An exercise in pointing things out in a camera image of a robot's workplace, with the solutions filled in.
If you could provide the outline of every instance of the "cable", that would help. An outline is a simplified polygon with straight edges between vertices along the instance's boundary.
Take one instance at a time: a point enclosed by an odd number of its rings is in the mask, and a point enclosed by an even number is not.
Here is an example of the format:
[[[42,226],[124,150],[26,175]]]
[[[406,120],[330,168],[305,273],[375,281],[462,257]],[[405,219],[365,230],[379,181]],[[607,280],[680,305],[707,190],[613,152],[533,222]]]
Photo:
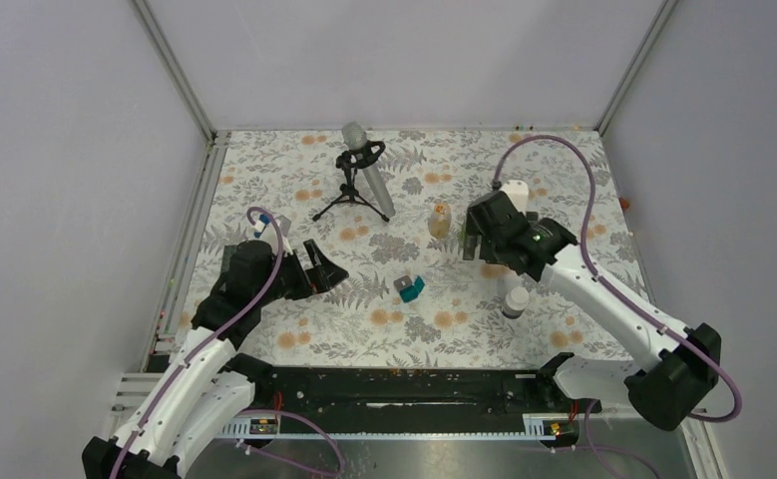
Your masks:
[[[579,452],[579,451],[593,451],[594,453],[597,452],[611,452],[614,454],[619,454],[621,456],[626,456],[634,459],[635,461],[643,464],[649,471],[655,476],[655,479],[661,479],[661,473],[658,472],[658,469],[653,466],[649,461],[646,460],[645,457],[635,454],[631,451],[625,450],[621,447],[614,447],[614,446],[594,446],[593,449],[591,449],[589,446],[571,446],[571,447],[562,447],[562,448],[552,448],[552,449],[541,449],[538,447],[533,448],[527,448],[524,449],[527,452],[541,452],[546,454],[561,454],[563,452]]]
[[[338,470],[337,471],[324,471],[322,469],[317,469],[311,466],[308,466],[306,464],[297,462],[293,459],[288,459],[287,457],[282,457],[276,454],[273,454],[272,452],[267,452],[263,449],[257,449],[251,446],[246,446],[244,449],[246,449],[246,453],[249,454],[250,452],[256,452],[258,454],[261,454],[262,456],[269,457],[271,459],[276,459],[277,461],[282,461],[285,464],[288,464],[290,466],[294,466],[298,469],[302,469],[306,472],[310,472],[312,474],[318,474],[320,476],[327,476],[327,477],[338,477],[341,474],[344,473],[344,468],[346,467],[346,462],[344,461],[344,456],[341,454],[341,449],[338,447],[338,443],[329,437],[329,434],[326,433],[323,429],[320,428],[317,424],[311,422],[310,420],[306,419],[305,417],[294,414],[293,412],[286,412],[286,411],[277,411],[273,409],[245,409],[241,411],[242,414],[249,413],[249,414],[279,414],[283,417],[288,417],[297,421],[302,422],[303,424],[309,426],[314,430],[314,432],[318,433],[326,439],[326,442],[329,443],[329,446],[332,447],[332,451],[335,452],[335,456],[338,458]]]
[[[702,352],[698,347],[694,346],[690,341],[687,340],[687,338],[682,337],[680,334],[675,332],[672,329],[669,329],[666,327],[664,323],[659,321],[658,319],[652,317],[651,314],[644,311],[642,308],[640,308],[637,304],[635,304],[631,299],[629,299],[622,291],[614,287],[613,284],[611,284],[607,279],[602,277],[599,274],[599,270],[596,268],[596,266],[593,265],[593,261],[590,259],[590,254],[587,252],[587,230],[588,230],[588,222],[590,221],[590,212],[593,209],[593,202],[595,200],[596,195],[596,180],[593,178],[593,171],[590,169],[590,165],[587,163],[587,159],[584,157],[582,152],[579,151],[574,144],[571,142],[565,140],[564,138],[556,137],[553,135],[535,135],[533,137],[526,137],[522,140],[514,143],[506,152],[503,154],[503,157],[500,158],[500,162],[497,164],[497,169],[494,171],[494,183],[496,184],[500,180],[500,173],[503,170],[503,164],[506,162],[506,158],[508,155],[511,154],[517,147],[521,145],[525,145],[529,142],[534,142],[537,140],[551,140],[554,142],[561,143],[562,145],[568,147],[572,152],[576,154],[577,157],[579,157],[579,160],[582,162],[582,165],[584,166],[584,170],[587,173],[587,180],[590,185],[590,196],[587,199],[587,208],[584,211],[584,219],[582,221],[582,230],[580,232],[580,252],[582,253],[582,259],[587,265],[587,269],[590,271],[590,273],[593,275],[593,277],[596,278],[596,280],[602,284],[605,289],[610,292],[614,297],[616,297],[620,302],[625,304],[631,311],[633,311],[635,314],[640,316],[643,320],[648,322],[650,325],[655,327],[658,331],[663,331],[664,334],[671,337],[673,340],[678,342],[679,344],[683,345],[684,347],[688,348],[691,352],[693,352],[696,357],[702,360],[705,364],[708,365],[714,372],[717,373],[718,376],[726,383],[726,385],[729,387],[732,393],[732,397],[734,398],[734,405],[732,406],[732,410],[729,411],[728,414],[724,416],[718,416],[718,417],[709,417],[709,416],[702,416],[699,414],[689,414],[688,417],[691,417],[693,419],[699,419],[700,421],[705,422],[727,422],[735,417],[737,417],[740,414],[740,410],[743,407],[743,399],[740,397],[740,389],[738,389],[737,384],[735,384],[734,380],[728,375],[728,373],[720,367],[719,364],[717,364],[713,359],[708,357],[707,354]]]
[[[571,413],[568,414],[568,424],[572,424],[577,415],[579,415],[579,404],[573,401],[571,403]]]
[[[221,327],[216,329],[206,339],[201,341],[194,349],[189,351],[189,353],[186,355],[184,365],[178,366],[176,369],[174,369],[174,372],[168,376],[168,379],[165,380],[165,382],[162,384],[162,387],[159,388],[156,395],[153,396],[153,399],[151,399],[150,406],[148,406],[147,410],[139,418],[139,422],[137,423],[137,430],[130,434],[130,437],[127,438],[127,442],[124,443],[124,447],[121,448],[121,452],[118,453],[118,458],[115,459],[115,464],[112,466],[112,472],[109,474],[109,479],[118,479],[118,473],[121,471],[121,466],[124,464],[124,459],[127,458],[127,453],[130,451],[130,448],[133,447],[133,443],[136,442],[136,439],[141,435],[142,432],[144,432],[145,424],[147,424],[148,420],[153,415],[156,406],[158,406],[162,401],[162,398],[165,397],[165,394],[174,384],[174,381],[177,380],[177,377],[180,375],[180,373],[183,372],[189,363],[191,363],[192,359],[194,359],[195,356],[197,356],[206,346],[208,346],[209,343],[216,340],[221,334],[223,334],[224,331],[232,327],[236,322],[238,322],[239,319],[244,317],[245,314],[253,309],[253,307],[256,306],[262,297],[267,293],[267,291],[270,289],[270,286],[273,284],[273,281],[276,279],[276,275],[279,273],[279,267],[282,265],[284,248],[282,243],[282,230],[279,228],[279,224],[276,222],[276,219],[273,217],[273,215],[271,215],[264,208],[260,207],[250,207],[247,210],[247,219],[250,221],[251,225],[255,225],[255,220],[250,216],[254,212],[259,212],[260,214],[267,216],[270,220],[270,224],[273,226],[273,229],[276,230],[276,261],[273,263],[273,269],[270,272],[270,276],[267,278],[267,281],[264,282],[264,285],[261,287],[256,296],[247,304],[247,306],[245,306]]]
[[[596,456],[596,459],[599,460],[599,463],[602,464],[602,467],[605,468],[606,471],[608,471],[609,474],[616,477],[617,479],[626,479],[625,476],[620,474],[619,472],[615,471],[610,464],[608,464],[608,461],[605,460],[604,457],[602,457],[599,452],[604,449],[609,449],[609,446],[597,446],[593,444],[593,438],[590,437],[590,412],[593,411],[593,407],[596,406],[596,404],[599,403],[598,400],[594,399],[590,402],[590,404],[587,406],[587,410],[584,412],[584,437],[587,438],[587,448],[589,448],[591,451],[593,451],[593,455]],[[661,479],[661,474],[658,473],[658,469],[650,464],[645,458],[636,455],[635,453],[628,451],[626,449],[622,448],[615,448],[617,449],[617,453],[623,454],[625,456],[629,456],[631,458],[636,459],[641,464],[646,466],[650,471],[652,471],[652,474],[655,475],[656,479]]]

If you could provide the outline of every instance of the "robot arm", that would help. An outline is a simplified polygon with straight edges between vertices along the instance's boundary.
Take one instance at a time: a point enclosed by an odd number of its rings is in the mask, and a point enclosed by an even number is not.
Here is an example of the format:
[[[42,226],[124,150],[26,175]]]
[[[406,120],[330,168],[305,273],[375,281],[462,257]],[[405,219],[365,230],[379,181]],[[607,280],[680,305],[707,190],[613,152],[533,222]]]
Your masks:
[[[549,364],[555,381],[570,398],[596,398],[631,404],[646,420],[673,430],[716,385],[716,375],[695,355],[643,321],[598,283],[585,265],[576,237],[549,218],[521,213],[525,208],[521,182],[481,197],[468,207],[465,259],[479,258],[528,274],[581,307],[610,332],[632,361],[588,360],[565,353]],[[691,329],[652,306],[596,261],[599,274],[636,305],[719,363],[720,336],[707,324]]]
[[[241,374],[223,372],[208,392],[212,379],[236,355],[260,321],[260,309],[280,298],[303,299],[326,292],[347,278],[313,240],[305,242],[312,268],[304,269],[297,252],[283,239],[284,251],[273,251],[263,240],[239,244],[228,268],[197,307],[192,330],[163,378],[145,402],[110,441],[93,438],[83,452],[87,479],[107,479],[122,448],[124,478],[185,477],[194,460],[223,425],[259,394]],[[190,351],[206,341],[253,300],[267,281],[277,254],[283,254],[273,284],[258,304],[239,322],[209,341],[193,357]],[[140,426],[144,411],[152,413]]]

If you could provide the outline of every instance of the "metal floor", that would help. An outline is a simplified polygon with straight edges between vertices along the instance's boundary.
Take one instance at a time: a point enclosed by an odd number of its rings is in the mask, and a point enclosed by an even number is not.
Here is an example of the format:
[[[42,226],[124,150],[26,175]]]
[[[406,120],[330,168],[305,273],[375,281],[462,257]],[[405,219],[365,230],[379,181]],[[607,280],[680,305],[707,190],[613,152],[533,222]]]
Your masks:
[[[695,479],[680,430],[668,433],[637,419],[615,419],[611,427],[591,421],[596,444],[623,447],[650,461],[664,478]],[[231,441],[214,441],[194,463],[187,479],[309,478],[309,473],[258,455],[245,456]],[[531,453],[543,447],[506,441],[339,441],[347,470],[355,479],[427,478],[590,478],[612,477],[590,451]],[[337,468],[322,441],[276,441],[268,451],[326,470]],[[654,476],[633,459],[607,454],[608,462],[629,479]]]

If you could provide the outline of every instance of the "small bottle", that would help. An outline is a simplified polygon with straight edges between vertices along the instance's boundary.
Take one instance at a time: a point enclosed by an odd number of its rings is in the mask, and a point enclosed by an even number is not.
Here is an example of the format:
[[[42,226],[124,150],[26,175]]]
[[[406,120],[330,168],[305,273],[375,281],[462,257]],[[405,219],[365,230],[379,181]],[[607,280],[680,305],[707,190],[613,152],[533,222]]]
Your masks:
[[[503,296],[501,311],[508,319],[517,319],[529,305],[529,292],[514,271],[510,270],[501,276],[500,294]]]
[[[523,314],[526,306],[529,305],[529,292],[522,286],[518,286],[503,299],[503,316],[508,319],[517,319]]]
[[[439,203],[435,206],[432,215],[429,216],[429,234],[436,240],[443,240],[450,233],[452,219],[450,206],[446,203]]]

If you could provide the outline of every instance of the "table surface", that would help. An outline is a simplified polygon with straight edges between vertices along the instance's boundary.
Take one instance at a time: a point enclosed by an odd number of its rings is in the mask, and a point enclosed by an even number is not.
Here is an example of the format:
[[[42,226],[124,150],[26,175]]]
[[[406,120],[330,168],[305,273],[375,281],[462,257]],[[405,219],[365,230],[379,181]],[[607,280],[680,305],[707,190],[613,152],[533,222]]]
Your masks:
[[[609,271],[646,295],[616,190],[595,132],[555,132],[588,158],[596,203],[588,249]],[[241,347],[279,365],[392,367],[537,367],[561,351],[589,358],[628,358],[619,343],[577,306],[526,278],[530,305],[523,316],[500,314],[502,266],[461,260],[459,230],[472,200],[490,190],[503,152],[525,132],[376,131],[387,146],[378,163],[397,214],[390,223],[363,206],[333,207],[311,220],[343,183],[335,158],[344,150],[337,131],[233,132],[194,265],[177,342],[196,306],[214,284],[223,247],[246,239],[244,216],[262,206],[292,221],[288,238],[302,250],[315,239],[350,277],[329,293],[280,300]],[[582,222],[588,185],[579,160],[549,141],[517,149],[503,180],[530,186],[530,209],[572,232]],[[373,202],[367,182],[356,186]],[[450,205],[451,231],[433,239],[428,218]],[[420,297],[403,303],[393,281],[420,275]]]

